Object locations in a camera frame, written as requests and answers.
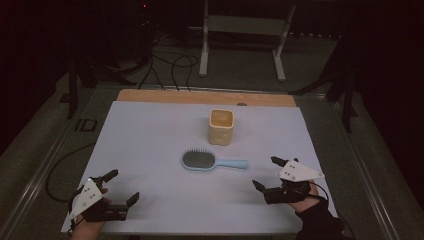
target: metal frame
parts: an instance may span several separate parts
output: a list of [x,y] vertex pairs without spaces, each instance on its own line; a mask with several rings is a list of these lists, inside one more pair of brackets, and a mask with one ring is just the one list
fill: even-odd
[[261,19],[247,17],[231,17],[209,15],[209,0],[205,0],[204,19],[203,19],[203,47],[200,58],[199,75],[205,77],[208,72],[209,58],[209,31],[233,32],[233,33],[251,33],[275,35],[280,37],[280,42],[276,49],[272,51],[277,79],[280,82],[286,81],[283,63],[281,61],[281,52],[289,33],[291,20],[296,10],[296,6],[292,5],[286,19]]

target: paddle brush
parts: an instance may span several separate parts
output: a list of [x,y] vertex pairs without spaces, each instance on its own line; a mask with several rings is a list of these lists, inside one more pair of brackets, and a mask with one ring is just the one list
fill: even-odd
[[211,171],[216,166],[246,169],[249,165],[247,160],[222,160],[204,149],[191,149],[183,154],[183,166],[193,171]]

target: paper cup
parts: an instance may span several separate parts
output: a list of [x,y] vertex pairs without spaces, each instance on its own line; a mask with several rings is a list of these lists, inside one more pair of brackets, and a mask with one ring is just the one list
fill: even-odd
[[229,110],[214,109],[209,117],[208,142],[226,146],[231,143],[234,129],[234,114]]

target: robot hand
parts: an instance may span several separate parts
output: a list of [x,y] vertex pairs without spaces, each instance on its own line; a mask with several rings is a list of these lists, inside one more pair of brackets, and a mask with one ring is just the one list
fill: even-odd
[[271,160],[283,167],[278,175],[282,181],[281,186],[267,189],[263,184],[252,180],[256,190],[264,194],[267,204],[303,201],[306,197],[311,196],[309,194],[311,190],[309,180],[324,177],[323,173],[300,164],[296,158],[294,161],[289,161],[271,157]]
[[[130,207],[132,207],[139,199],[137,192],[126,201],[126,204],[113,205],[109,201],[104,201],[101,190],[103,182],[109,182],[118,175],[118,170],[112,170],[106,175],[97,178],[89,178],[87,183],[80,187],[69,199],[69,217],[72,225],[75,224],[74,218],[81,214],[88,222],[102,221],[125,221]],[[74,208],[72,208],[75,197],[78,197]]]

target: wire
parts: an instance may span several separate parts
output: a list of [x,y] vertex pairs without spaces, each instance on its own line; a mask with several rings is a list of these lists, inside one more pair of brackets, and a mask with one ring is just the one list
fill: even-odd
[[51,193],[51,191],[50,191],[50,187],[49,187],[49,183],[50,183],[50,178],[51,178],[51,176],[52,176],[52,173],[53,173],[53,171],[56,169],[56,167],[57,166],[59,166],[59,164],[61,163],[61,162],[63,162],[63,160],[65,160],[66,158],[68,158],[69,156],[71,156],[72,154],[75,154],[75,153],[77,153],[77,152],[79,152],[79,151],[81,151],[81,150],[84,150],[84,149],[86,149],[86,148],[88,148],[88,147],[91,147],[91,146],[93,146],[94,144],[96,144],[95,142],[93,142],[93,143],[90,143],[90,144],[87,144],[87,145],[85,145],[85,146],[82,146],[82,147],[80,147],[80,148],[77,148],[76,150],[74,150],[74,151],[71,151],[71,152],[69,152],[69,153],[67,153],[65,156],[63,156],[63,157],[61,157],[54,165],[53,165],[53,167],[52,167],[52,169],[49,171],[49,174],[47,175],[47,179],[46,179],[46,182],[45,182],[45,187],[46,187],[46,193],[47,193],[47,195],[51,198],[51,199],[53,199],[54,201],[56,201],[56,202],[61,202],[61,203],[67,203],[69,200],[68,199],[60,199],[60,198],[58,198],[58,197],[56,197],[56,196],[54,196],[52,193]]
[[314,183],[314,182],[310,182],[311,184],[313,184],[313,185],[315,185],[315,186],[317,186],[317,187],[319,187],[323,192],[324,192],[324,194],[325,194],[325,198],[327,199],[327,201],[330,199],[329,197],[328,197],[328,193],[327,193],[327,191],[325,191],[325,189],[323,188],[323,187],[321,187],[320,185],[318,185],[318,184],[316,184],[316,183]]
[[342,219],[342,221],[346,224],[347,228],[349,229],[350,233],[352,234],[352,238],[356,240],[355,233],[353,233],[353,230],[350,227],[349,223],[346,221],[346,219],[343,217],[343,215],[340,214],[339,211],[336,210],[336,212],[337,212],[337,215],[339,215],[340,219]]

